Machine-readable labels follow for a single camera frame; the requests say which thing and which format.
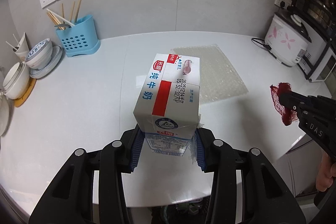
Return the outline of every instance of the milk carton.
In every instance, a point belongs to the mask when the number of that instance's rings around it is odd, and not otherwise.
[[[183,155],[199,123],[199,94],[198,57],[156,55],[133,111],[152,152]]]

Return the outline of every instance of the bubble wrap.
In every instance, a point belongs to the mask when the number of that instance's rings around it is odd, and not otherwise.
[[[216,44],[174,48],[172,51],[201,59],[200,104],[248,93],[239,74]]]

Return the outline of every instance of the blue and white bowl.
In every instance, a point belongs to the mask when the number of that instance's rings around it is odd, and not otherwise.
[[[50,41],[50,39],[47,38],[47,39],[44,39],[43,41],[41,41],[40,43],[38,43],[37,45],[35,45],[35,47],[33,47],[31,49],[31,51],[27,54],[25,61],[27,62],[27,61],[31,60],[34,57],[35,54],[37,54],[39,51],[43,50],[46,47],[46,45],[49,41]]]
[[[53,70],[53,68],[55,68],[57,63],[60,61],[62,57],[62,51],[63,51],[62,47],[54,46],[52,48],[52,55],[50,62],[43,69],[31,69],[30,77],[39,79],[49,74]]]
[[[51,60],[52,53],[53,45],[49,38],[45,39],[28,53],[26,64],[32,69],[43,69]]]

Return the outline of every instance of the power cord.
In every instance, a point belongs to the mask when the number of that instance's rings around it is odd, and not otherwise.
[[[265,43],[265,40],[264,40],[264,39],[253,37],[253,38],[251,38],[251,41],[252,41],[254,44],[256,44],[258,47],[260,47],[259,45],[262,45],[262,47],[266,48],[268,51],[271,50],[270,45],[267,45],[267,44]]]

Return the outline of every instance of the pink flower pattern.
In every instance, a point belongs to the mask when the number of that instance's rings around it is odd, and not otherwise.
[[[274,27],[273,29],[273,35],[268,35],[268,38],[274,36],[274,38],[277,37],[277,28]],[[289,50],[291,49],[291,45],[290,45],[290,42],[295,42],[295,39],[288,39],[288,34],[285,33],[285,37],[286,37],[286,40],[281,40],[281,43],[287,43],[287,47],[289,48]]]
[[[295,42],[295,39],[288,39],[288,34],[285,33],[286,40],[281,40],[281,43],[287,43],[287,47],[291,49],[290,42]]]

